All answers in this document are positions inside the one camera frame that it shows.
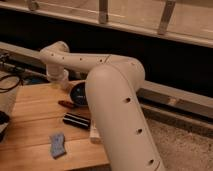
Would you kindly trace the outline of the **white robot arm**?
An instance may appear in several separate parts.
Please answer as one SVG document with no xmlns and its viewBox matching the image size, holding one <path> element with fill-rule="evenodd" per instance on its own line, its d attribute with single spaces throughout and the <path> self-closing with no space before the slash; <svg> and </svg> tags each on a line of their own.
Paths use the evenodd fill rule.
<svg viewBox="0 0 213 171">
<path fill-rule="evenodd" d="M 166 171 L 136 92 L 145 82 L 141 62 L 113 54 L 71 53 L 58 41 L 40 50 L 47 75 L 85 73 L 86 99 L 112 171 Z"/>
</svg>

